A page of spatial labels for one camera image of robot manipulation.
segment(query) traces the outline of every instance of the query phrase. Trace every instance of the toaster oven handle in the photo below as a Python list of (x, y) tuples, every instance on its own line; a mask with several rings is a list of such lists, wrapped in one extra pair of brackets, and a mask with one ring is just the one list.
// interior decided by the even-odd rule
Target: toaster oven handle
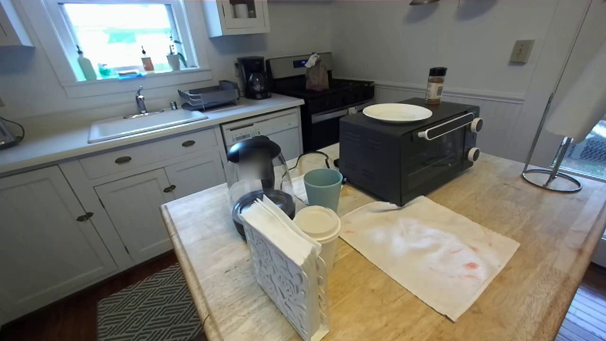
[(452, 130), (458, 130), (458, 128), (469, 124), (473, 119), (475, 119), (473, 111), (468, 111), (468, 113), (462, 113), (454, 119), (449, 119), (439, 124), (418, 130), (416, 136), (422, 140), (435, 140), (435, 138), (441, 138)]

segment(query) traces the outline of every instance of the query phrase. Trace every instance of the black toaster oven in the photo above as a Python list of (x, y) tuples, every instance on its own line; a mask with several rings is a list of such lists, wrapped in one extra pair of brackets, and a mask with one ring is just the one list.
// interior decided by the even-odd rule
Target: black toaster oven
[(424, 98), (403, 100), (432, 109), (414, 122), (392, 122), (363, 113), (341, 119), (339, 170), (375, 198), (405, 204), (447, 183), (479, 157), (479, 105)]

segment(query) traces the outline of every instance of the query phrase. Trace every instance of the coffee maker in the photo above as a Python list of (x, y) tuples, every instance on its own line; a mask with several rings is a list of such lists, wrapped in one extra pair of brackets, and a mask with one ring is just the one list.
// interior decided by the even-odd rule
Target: coffee maker
[(267, 98), (269, 96), (269, 79), (265, 71), (263, 56), (242, 56), (235, 62), (246, 98)]

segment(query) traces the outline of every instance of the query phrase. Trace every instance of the wooden floor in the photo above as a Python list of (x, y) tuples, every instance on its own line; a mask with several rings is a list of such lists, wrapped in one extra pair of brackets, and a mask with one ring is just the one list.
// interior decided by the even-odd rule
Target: wooden floor
[[(93, 287), (19, 318), (0, 329), (0, 341), (93, 341), (96, 337), (96, 301), (119, 291), (168, 265), (174, 253), (111, 276)], [(579, 285), (558, 341), (606, 341), (606, 268), (591, 265)]]
[(558, 341), (606, 341), (606, 268), (591, 265), (557, 335)]
[(9, 321), (0, 329), (0, 341), (94, 341), (96, 301), (172, 263), (176, 263), (174, 251), (163, 253), (24, 318)]

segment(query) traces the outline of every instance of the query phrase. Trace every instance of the light switch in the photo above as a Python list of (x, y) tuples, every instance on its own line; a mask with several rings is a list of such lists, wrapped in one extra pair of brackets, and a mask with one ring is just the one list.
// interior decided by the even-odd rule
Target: light switch
[(515, 39), (509, 62), (511, 64), (526, 64), (530, 58), (534, 39)]

